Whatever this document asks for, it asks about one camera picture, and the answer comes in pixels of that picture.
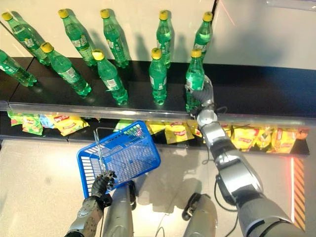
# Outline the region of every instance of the snack package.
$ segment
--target snack package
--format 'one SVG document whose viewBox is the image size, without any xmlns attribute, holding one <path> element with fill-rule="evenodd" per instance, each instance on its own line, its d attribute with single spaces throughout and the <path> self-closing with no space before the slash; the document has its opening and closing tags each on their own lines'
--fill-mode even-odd
<svg viewBox="0 0 316 237">
<path fill-rule="evenodd" d="M 116 124 L 113 132 L 117 132 L 122 130 L 123 128 L 131 125 L 134 122 L 134 120 L 129 120 L 129 119 L 121 119 L 118 121 L 118 123 Z"/>
<path fill-rule="evenodd" d="M 167 144 L 183 142 L 194 138 L 190 128 L 184 122 L 166 122 L 165 126 L 164 133 Z"/>
<path fill-rule="evenodd" d="M 278 128 L 272 133 L 272 153 L 290 153 L 296 140 L 297 129 Z"/>
<path fill-rule="evenodd" d="M 23 123 L 23 114 L 8 111 L 8 116 L 11 119 L 11 126 L 19 125 Z"/>
<path fill-rule="evenodd" d="M 49 121 L 55 125 L 61 135 L 66 136 L 76 132 L 89 124 L 78 116 L 54 115 L 48 116 Z"/>
<path fill-rule="evenodd" d="M 273 132 L 273 128 L 264 127 L 259 130 L 258 137 L 255 141 L 255 144 L 259 147 L 260 150 L 265 149 L 271 143 L 271 134 Z"/>
<path fill-rule="evenodd" d="M 149 121 L 148 120 L 148 121 L 145 121 L 145 124 L 146 124 L 147 129 L 151 135 L 156 134 L 160 131 L 163 131 L 166 128 L 164 123 L 160 122 L 160 121 Z"/>
<path fill-rule="evenodd" d="M 224 125 L 221 125 L 223 130 L 226 132 L 227 136 L 228 137 L 232 137 L 232 126 L 230 125 L 227 125 L 227 124 L 224 124 Z"/>
<path fill-rule="evenodd" d="M 49 120 L 50 115 L 39 115 L 40 123 L 45 128 L 55 128 L 55 125 Z"/>
<path fill-rule="evenodd" d="M 187 120 L 187 125 L 190 128 L 190 131 L 193 135 L 202 137 L 202 133 L 198 129 L 198 122 L 195 120 Z"/>
<path fill-rule="evenodd" d="M 36 135 L 42 135 L 43 126 L 40 123 L 39 115 L 24 115 L 22 122 L 22 131 Z"/>
<path fill-rule="evenodd" d="M 234 132 L 231 138 L 232 143 L 237 149 L 243 152 L 249 151 L 256 140 L 259 129 L 253 127 L 238 127 L 233 126 Z"/>
</svg>

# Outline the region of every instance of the white wall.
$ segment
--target white wall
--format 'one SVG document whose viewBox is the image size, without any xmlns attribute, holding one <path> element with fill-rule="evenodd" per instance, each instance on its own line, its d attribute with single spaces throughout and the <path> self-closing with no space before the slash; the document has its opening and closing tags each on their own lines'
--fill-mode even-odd
<svg viewBox="0 0 316 237">
<path fill-rule="evenodd" d="M 212 5 L 213 0 L 1 0 L 0 10 L 18 12 L 56 50 L 79 57 L 57 14 L 61 8 L 70 8 L 95 45 L 112 58 L 99 14 L 100 9 L 110 8 L 125 32 L 131 58 L 150 60 L 158 12 L 167 9 L 175 31 L 173 62 L 188 62 L 201 17 Z M 220 0 L 204 62 L 316 69 L 315 24 L 312 11 L 269 7 L 265 0 Z M 18 45 L 3 37 L 1 29 L 0 48 L 11 56 L 22 56 L 12 44 Z"/>
</svg>

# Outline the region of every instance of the yellow bottle cap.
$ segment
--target yellow bottle cap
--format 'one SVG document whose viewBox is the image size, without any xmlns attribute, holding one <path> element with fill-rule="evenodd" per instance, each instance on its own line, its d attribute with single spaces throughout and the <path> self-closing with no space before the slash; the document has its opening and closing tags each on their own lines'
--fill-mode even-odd
<svg viewBox="0 0 316 237">
<path fill-rule="evenodd" d="M 51 46 L 51 44 L 48 43 L 48 42 L 42 43 L 42 44 L 40 45 L 40 48 L 41 48 L 41 50 L 42 50 L 44 53 L 50 53 L 51 51 L 54 50 L 54 47 Z"/>
<path fill-rule="evenodd" d="M 160 48 L 153 48 L 152 49 L 152 58 L 153 59 L 160 59 L 162 56 Z"/>
<path fill-rule="evenodd" d="M 108 9 L 102 9 L 102 10 L 100 11 L 100 14 L 101 14 L 101 17 L 102 17 L 103 19 L 106 19 L 106 18 L 109 18 L 109 17 L 110 17 L 110 12 L 109 12 Z"/>
<path fill-rule="evenodd" d="M 13 18 L 13 16 L 9 12 L 4 12 L 4 13 L 2 13 L 2 18 L 5 21 L 9 21 L 9 20 L 11 20 Z"/>
<path fill-rule="evenodd" d="M 203 21 L 210 22 L 213 19 L 213 13 L 210 11 L 207 11 L 203 15 Z"/>
<path fill-rule="evenodd" d="M 58 14 L 59 14 L 60 18 L 66 18 L 66 17 L 69 16 L 69 14 L 68 14 L 68 12 L 67 12 L 66 9 L 60 9 L 60 10 L 58 11 Z"/>
<path fill-rule="evenodd" d="M 163 10 L 160 11 L 159 13 L 159 19 L 165 21 L 166 19 L 168 19 L 168 11 Z"/>
<path fill-rule="evenodd" d="M 191 57 L 193 58 L 200 58 L 202 55 L 202 51 L 200 48 L 194 48 L 191 51 Z"/>
<path fill-rule="evenodd" d="M 104 59 L 104 53 L 102 52 L 102 50 L 100 49 L 95 49 L 92 51 L 92 56 L 94 57 L 95 60 L 97 61 L 101 61 L 102 59 Z"/>
</svg>

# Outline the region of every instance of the striped warning tape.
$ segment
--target striped warning tape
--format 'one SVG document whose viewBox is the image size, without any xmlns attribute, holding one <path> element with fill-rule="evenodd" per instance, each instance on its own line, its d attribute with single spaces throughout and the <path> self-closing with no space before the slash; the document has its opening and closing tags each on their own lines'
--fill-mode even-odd
<svg viewBox="0 0 316 237">
<path fill-rule="evenodd" d="M 304 190 L 304 160 L 294 158 L 292 163 L 294 180 L 294 225 L 305 231 L 305 190 Z"/>
</svg>

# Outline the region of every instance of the robotic hand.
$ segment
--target robotic hand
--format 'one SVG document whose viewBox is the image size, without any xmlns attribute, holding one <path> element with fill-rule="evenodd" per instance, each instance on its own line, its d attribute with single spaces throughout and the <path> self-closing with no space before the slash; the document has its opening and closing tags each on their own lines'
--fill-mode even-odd
<svg viewBox="0 0 316 237">
<path fill-rule="evenodd" d="M 112 189 L 116 175 L 113 171 L 100 174 L 91 188 L 91 196 L 86 198 L 65 237 L 94 237 L 97 225 L 103 216 L 103 209 L 112 204 L 107 189 Z"/>
<path fill-rule="evenodd" d="M 186 89 L 202 105 L 191 114 L 198 122 L 206 145 L 218 169 L 216 181 L 224 200 L 237 207 L 239 224 L 244 237 L 302 237 L 288 216 L 263 194 L 257 173 L 238 151 L 217 121 L 213 86 L 205 76 L 202 91 Z"/>
</svg>

